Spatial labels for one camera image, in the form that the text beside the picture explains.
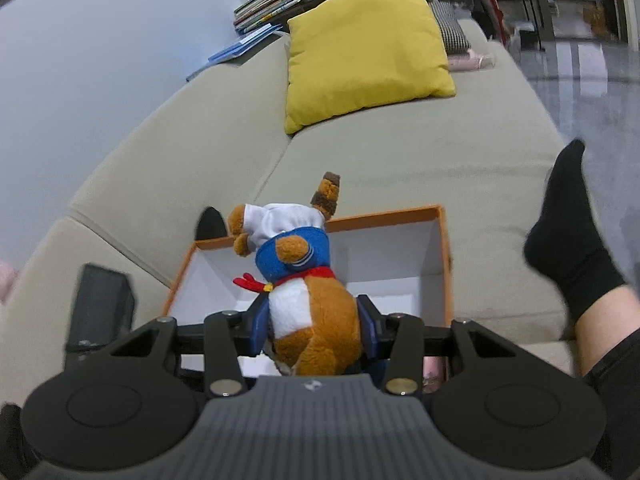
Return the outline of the plush bear blue outfit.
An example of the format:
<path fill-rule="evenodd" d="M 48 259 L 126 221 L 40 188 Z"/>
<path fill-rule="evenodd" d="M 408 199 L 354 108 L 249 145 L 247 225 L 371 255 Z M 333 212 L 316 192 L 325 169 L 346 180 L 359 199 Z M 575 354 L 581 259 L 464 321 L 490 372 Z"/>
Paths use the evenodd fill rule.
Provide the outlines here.
<path fill-rule="evenodd" d="M 308 206 L 239 204 L 228 217 L 235 253 L 262 274 L 234 284 L 267 295 L 266 353 L 285 375 L 341 375 L 362 355 L 356 299 L 332 270 L 326 234 L 340 183 L 327 172 Z"/>

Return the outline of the orange cardboard storage box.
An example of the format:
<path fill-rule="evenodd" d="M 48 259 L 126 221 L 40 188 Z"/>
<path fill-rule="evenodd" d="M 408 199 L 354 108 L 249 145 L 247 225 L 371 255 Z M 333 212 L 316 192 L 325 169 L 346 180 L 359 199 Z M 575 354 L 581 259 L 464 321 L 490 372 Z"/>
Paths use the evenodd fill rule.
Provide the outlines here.
<path fill-rule="evenodd" d="M 431 326 L 448 323 L 450 265 L 442 208 L 331 218 L 326 234 L 332 270 L 355 299 L 369 296 L 383 314 L 411 314 Z M 218 242 L 194 243 L 170 293 L 167 314 L 184 325 L 201 323 L 216 312 L 248 310 L 267 295 L 235 285 L 245 273 L 262 279 L 253 255 L 235 253 L 231 234 Z M 257 375 L 278 370 L 266 347 L 252 358 L 248 342 L 243 352 L 258 362 Z"/>

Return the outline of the person left leg black sock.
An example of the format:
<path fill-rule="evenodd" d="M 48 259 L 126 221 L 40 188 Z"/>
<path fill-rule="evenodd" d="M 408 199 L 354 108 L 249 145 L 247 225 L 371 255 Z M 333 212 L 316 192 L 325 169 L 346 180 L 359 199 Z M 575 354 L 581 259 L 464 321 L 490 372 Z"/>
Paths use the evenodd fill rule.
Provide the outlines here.
<path fill-rule="evenodd" d="M 216 240 L 228 236 L 227 225 L 220 212 L 214 207 L 203 210 L 196 225 L 194 240 Z"/>

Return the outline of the person leg black sock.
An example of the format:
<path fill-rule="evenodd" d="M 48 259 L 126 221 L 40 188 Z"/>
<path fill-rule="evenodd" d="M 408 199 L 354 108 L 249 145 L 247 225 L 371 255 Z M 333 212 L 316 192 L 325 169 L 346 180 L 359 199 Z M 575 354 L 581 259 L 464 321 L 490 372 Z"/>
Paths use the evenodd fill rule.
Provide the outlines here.
<path fill-rule="evenodd" d="M 227 225 L 220 212 L 214 207 L 203 210 L 196 225 L 194 240 L 216 240 L 228 236 Z"/>
<path fill-rule="evenodd" d="M 613 479 L 639 475 L 639 297 L 613 261 L 594 221 L 582 172 L 585 143 L 560 151 L 540 216 L 524 244 L 532 269 L 555 284 L 573 325 L 585 383 L 606 427 L 592 460 Z"/>

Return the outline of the beige fabric sofa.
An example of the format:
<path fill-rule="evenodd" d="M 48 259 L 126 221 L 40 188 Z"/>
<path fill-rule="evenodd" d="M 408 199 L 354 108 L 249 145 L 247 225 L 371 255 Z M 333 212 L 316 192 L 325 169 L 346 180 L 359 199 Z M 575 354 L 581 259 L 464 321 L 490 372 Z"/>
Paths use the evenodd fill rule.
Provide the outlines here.
<path fill-rule="evenodd" d="M 206 207 L 305 203 L 341 179 L 337 212 L 445 208 L 454 313 L 546 356 L 564 356 L 554 287 L 526 266 L 558 130 L 501 44 L 462 22 L 486 70 L 454 75 L 451 99 L 360 110 L 284 131 L 288 40 L 199 74 L 94 170 L 18 274 L 1 310 L 1 397 L 22 403 L 63 365 L 81 267 L 126 273 L 137 320 L 163 310 Z"/>

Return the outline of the person right leg black sock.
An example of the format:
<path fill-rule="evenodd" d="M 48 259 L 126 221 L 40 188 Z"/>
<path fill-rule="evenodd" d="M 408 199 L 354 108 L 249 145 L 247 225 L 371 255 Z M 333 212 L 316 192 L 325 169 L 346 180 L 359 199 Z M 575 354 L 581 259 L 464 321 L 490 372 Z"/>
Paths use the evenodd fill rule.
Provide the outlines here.
<path fill-rule="evenodd" d="M 639 475 L 639 297 L 613 261 L 594 221 L 582 172 L 585 143 L 560 151 L 540 216 L 524 244 L 532 269 L 555 284 L 573 325 L 585 383 L 606 427 L 592 460 L 613 479 Z"/>

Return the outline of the yellow cushion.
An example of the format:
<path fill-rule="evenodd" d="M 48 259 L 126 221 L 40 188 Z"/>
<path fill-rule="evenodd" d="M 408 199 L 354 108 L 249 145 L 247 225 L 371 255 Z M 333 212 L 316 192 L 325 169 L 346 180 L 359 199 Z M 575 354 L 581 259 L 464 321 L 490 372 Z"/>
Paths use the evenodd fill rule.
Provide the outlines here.
<path fill-rule="evenodd" d="M 426 0 L 326 0 L 291 18 L 288 30 L 288 134 L 364 108 L 456 93 Z"/>

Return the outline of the black white checkered cushion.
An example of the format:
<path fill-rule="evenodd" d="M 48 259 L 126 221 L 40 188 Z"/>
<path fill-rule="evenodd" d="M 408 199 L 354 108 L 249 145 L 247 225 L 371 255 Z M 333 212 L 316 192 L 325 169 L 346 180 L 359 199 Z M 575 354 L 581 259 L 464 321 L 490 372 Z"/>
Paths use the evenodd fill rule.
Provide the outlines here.
<path fill-rule="evenodd" d="M 433 1 L 430 8 L 442 35 L 442 43 L 448 56 L 464 55 L 471 49 L 460 26 L 454 7 L 449 2 Z"/>

